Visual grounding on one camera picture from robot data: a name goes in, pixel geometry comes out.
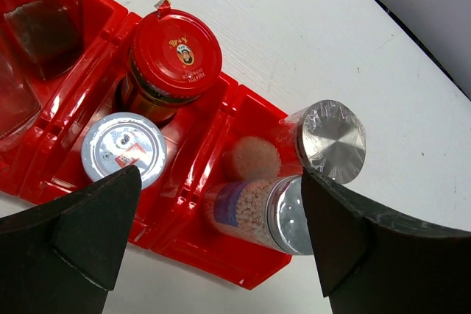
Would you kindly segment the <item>red-capped brown sauce bottle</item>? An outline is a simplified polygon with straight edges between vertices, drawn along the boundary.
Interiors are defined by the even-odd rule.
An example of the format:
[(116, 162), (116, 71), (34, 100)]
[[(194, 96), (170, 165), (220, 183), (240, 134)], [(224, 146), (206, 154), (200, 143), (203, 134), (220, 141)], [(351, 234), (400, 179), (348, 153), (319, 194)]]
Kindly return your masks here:
[(208, 91), (222, 71), (216, 36), (196, 16), (172, 8), (169, 0), (160, 0), (137, 24), (127, 56), (115, 106), (157, 126)]

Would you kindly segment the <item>small dark spice jar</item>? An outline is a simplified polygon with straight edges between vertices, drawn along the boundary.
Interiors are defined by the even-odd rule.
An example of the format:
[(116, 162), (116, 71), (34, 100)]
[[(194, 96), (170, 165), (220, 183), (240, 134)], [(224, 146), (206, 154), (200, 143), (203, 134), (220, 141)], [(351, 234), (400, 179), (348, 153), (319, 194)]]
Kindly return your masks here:
[(90, 127), (80, 157), (86, 175), (93, 182), (134, 165), (140, 172), (144, 190), (162, 175), (167, 146), (162, 132), (148, 118), (119, 112), (106, 115)]

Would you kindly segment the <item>white shaker with metal lid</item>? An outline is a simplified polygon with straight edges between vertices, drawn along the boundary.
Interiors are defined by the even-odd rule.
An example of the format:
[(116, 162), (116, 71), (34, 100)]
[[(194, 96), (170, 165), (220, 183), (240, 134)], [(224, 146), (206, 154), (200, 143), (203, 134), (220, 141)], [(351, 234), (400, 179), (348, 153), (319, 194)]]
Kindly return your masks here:
[(203, 210), (219, 232), (290, 255), (314, 252), (300, 175), (229, 182), (208, 189)]

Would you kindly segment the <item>clear glass oil bottle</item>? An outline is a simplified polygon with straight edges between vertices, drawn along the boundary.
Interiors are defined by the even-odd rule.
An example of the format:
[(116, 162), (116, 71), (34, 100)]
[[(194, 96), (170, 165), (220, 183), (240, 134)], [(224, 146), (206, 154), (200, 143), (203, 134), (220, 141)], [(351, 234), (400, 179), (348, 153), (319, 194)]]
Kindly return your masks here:
[(33, 75), (52, 79), (83, 52), (83, 0), (1, 0), (1, 30)]

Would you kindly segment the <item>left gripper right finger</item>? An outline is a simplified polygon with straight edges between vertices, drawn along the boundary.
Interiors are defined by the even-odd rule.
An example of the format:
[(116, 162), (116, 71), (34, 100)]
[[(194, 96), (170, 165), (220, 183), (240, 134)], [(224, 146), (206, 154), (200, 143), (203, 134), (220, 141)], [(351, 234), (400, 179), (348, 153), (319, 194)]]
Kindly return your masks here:
[(302, 203), (334, 313), (468, 313), (470, 233), (398, 212), (317, 171)]

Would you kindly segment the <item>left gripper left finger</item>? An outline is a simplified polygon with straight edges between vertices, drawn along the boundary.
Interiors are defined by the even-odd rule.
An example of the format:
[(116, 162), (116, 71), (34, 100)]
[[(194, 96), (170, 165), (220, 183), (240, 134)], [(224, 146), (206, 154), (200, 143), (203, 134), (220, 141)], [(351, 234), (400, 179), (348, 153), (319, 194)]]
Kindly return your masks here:
[(1, 218), (1, 312), (101, 313), (140, 195), (140, 172), (128, 166)]

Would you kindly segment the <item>clear jar with metal lid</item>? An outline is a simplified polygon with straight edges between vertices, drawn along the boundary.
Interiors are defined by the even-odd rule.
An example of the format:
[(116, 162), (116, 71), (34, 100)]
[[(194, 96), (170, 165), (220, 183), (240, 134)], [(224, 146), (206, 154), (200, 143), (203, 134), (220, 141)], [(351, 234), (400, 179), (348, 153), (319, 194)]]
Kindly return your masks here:
[(314, 170), (339, 184), (353, 181), (366, 159), (366, 129), (339, 101), (318, 101), (285, 118), (257, 117), (236, 127), (222, 165), (231, 180), (269, 179)]

